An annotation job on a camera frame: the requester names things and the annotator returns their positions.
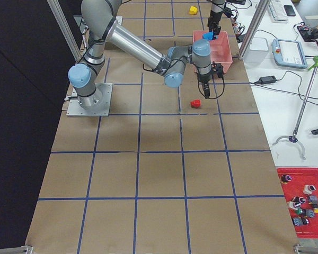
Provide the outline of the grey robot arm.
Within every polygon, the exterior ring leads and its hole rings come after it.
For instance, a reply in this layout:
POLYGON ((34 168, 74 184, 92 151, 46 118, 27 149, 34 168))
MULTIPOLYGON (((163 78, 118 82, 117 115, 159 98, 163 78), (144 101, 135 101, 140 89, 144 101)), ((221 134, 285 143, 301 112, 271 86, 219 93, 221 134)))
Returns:
POLYGON ((208 29, 212 33, 212 39, 216 39, 220 34, 221 26, 219 25, 222 15, 225 14, 227 18, 230 18, 232 10, 226 6, 225 0, 212 0, 210 15, 208 18, 208 29))
POLYGON ((106 42, 147 65, 150 72, 163 76, 169 87, 179 87, 186 65, 194 65, 199 91, 209 99, 209 81, 214 75, 218 78, 224 75, 223 66, 211 61, 209 41, 200 39, 192 45, 171 47, 164 55, 119 24, 116 15, 121 4, 121 1, 82 1, 82 17, 89 28, 89 47, 68 71, 79 105, 91 109, 102 103, 103 92, 95 84, 95 79, 104 65, 106 42))

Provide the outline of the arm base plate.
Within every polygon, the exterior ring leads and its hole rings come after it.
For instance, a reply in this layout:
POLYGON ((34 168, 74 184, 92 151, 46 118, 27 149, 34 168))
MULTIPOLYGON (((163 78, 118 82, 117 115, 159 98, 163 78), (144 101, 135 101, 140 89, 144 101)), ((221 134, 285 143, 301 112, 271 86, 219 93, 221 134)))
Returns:
POLYGON ((80 97, 73 88, 67 108, 68 117, 108 117, 113 83, 96 83, 96 91, 90 97, 80 97))

